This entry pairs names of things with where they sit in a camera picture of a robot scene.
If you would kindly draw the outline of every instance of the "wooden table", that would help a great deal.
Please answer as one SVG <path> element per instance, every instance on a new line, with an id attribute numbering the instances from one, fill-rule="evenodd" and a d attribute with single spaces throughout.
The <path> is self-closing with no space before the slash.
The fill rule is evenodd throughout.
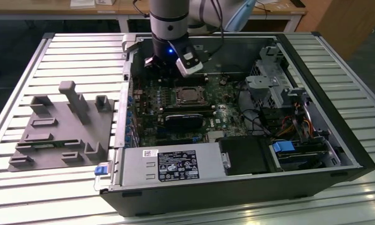
<path id="1" fill-rule="evenodd" d="M 118 0 L 118 14 L 122 15 L 121 21 L 118 21 L 122 32 L 128 31 L 128 20 L 144 19 L 139 12 L 133 9 L 130 4 L 132 0 Z M 136 3 L 139 9 L 148 13 L 148 0 L 141 0 Z M 284 29 L 280 31 L 295 32 L 301 16 L 307 13 L 305 8 L 297 8 L 289 0 L 280 0 L 275 4 L 259 5 L 259 8 L 253 8 L 251 20 L 285 20 Z"/>
<path id="2" fill-rule="evenodd" d="M 0 0 L 0 20 L 118 20 L 118 4 L 70 9 L 70 0 Z"/>
<path id="3" fill-rule="evenodd" d="M 129 32 L 128 20 L 144 19 L 132 6 L 132 0 L 116 0 L 112 6 L 70 9 L 70 0 L 0 0 L 0 20 L 117 20 L 121 32 Z M 137 7 L 148 13 L 148 0 L 137 2 Z M 271 12 L 255 8 L 251 20 L 285 20 L 285 32 L 293 32 L 305 14 L 305 8 L 296 8 L 289 0 L 265 4 Z"/>

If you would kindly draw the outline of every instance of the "blue tab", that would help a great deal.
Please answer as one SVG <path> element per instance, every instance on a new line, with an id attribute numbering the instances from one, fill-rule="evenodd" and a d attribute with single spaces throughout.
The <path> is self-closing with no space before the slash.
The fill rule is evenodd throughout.
<path id="1" fill-rule="evenodd" d="M 273 151 L 275 151 L 275 152 L 280 152 L 280 151 L 293 151 L 293 150 L 295 150 L 293 144 L 292 144 L 292 142 L 289 142 L 289 141 L 275 142 L 275 143 L 272 144 L 272 147 L 273 147 Z"/>
<path id="2" fill-rule="evenodd" d="M 97 166 L 94 168 L 94 175 L 100 176 L 100 175 L 106 175 L 108 174 L 108 166 Z"/>

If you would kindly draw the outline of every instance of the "warning label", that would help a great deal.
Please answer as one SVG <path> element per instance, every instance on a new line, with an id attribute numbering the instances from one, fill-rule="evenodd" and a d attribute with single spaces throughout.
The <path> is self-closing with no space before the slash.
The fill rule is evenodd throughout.
<path id="1" fill-rule="evenodd" d="M 196 151 L 157 153 L 157 174 L 161 182 L 197 179 Z"/>

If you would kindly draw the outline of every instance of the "aluminum extrusion table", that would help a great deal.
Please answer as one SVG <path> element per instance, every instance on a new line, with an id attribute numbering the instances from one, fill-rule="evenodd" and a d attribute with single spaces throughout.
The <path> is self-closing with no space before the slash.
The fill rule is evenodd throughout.
<path id="1" fill-rule="evenodd" d="M 42 39 L 0 115 L 0 224 L 368 224 L 375 223 L 375 171 L 312 197 L 151 217 L 121 217 L 93 188 L 94 166 L 8 172 L 9 156 L 32 114 L 33 95 L 65 101 L 57 84 L 73 80 L 86 100 L 118 100 L 122 34 L 56 34 Z M 375 96 L 321 37 L 287 35 L 375 162 Z M 113 120 L 117 119 L 117 108 Z M 114 142 L 112 126 L 109 146 Z"/>

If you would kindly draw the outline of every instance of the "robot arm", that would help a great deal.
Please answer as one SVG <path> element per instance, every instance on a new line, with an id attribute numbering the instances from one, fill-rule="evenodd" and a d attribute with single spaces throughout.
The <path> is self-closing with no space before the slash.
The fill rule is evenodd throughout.
<path id="1" fill-rule="evenodd" d="M 184 77 L 203 69 L 203 63 L 188 40 L 188 21 L 240 31 L 255 0 L 223 0 L 215 9 L 213 0 L 149 0 L 149 24 L 153 37 L 153 58 L 176 64 Z"/>

